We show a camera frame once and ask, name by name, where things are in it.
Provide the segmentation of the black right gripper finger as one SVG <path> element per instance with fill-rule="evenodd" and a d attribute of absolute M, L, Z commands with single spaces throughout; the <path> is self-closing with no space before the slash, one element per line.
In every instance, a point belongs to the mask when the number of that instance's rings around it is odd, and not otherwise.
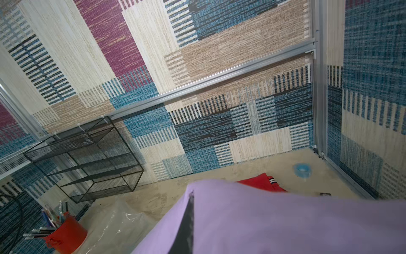
<path fill-rule="evenodd" d="M 169 250 L 169 254 L 192 254 L 194 235 L 194 203 L 195 197 L 189 194 L 188 203 L 182 217 L 179 230 Z"/>

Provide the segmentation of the lilac trousers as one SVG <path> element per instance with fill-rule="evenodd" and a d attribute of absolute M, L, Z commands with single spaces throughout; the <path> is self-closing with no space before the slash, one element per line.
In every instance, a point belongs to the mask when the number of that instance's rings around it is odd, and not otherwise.
<path fill-rule="evenodd" d="M 168 254 L 194 193 L 193 254 L 403 254 L 404 200 L 341 200 L 273 193 L 204 180 L 184 195 L 134 249 Z"/>

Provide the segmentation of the clear plastic vacuum bag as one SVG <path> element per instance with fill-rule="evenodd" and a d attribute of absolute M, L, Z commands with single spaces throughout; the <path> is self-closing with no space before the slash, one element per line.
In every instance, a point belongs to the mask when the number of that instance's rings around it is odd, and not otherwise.
<path fill-rule="evenodd" d="M 130 254 L 157 220 L 123 201 L 103 207 L 94 203 L 80 219 L 87 236 L 75 254 Z"/>

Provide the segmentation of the red trousers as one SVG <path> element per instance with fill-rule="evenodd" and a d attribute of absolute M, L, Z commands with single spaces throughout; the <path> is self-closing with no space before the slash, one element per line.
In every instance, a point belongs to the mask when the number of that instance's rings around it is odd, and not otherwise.
<path fill-rule="evenodd" d="M 260 174 L 256 177 L 238 181 L 238 183 L 261 189 L 268 192 L 286 193 L 287 191 L 280 187 L 274 177 L 268 176 L 266 173 Z"/>

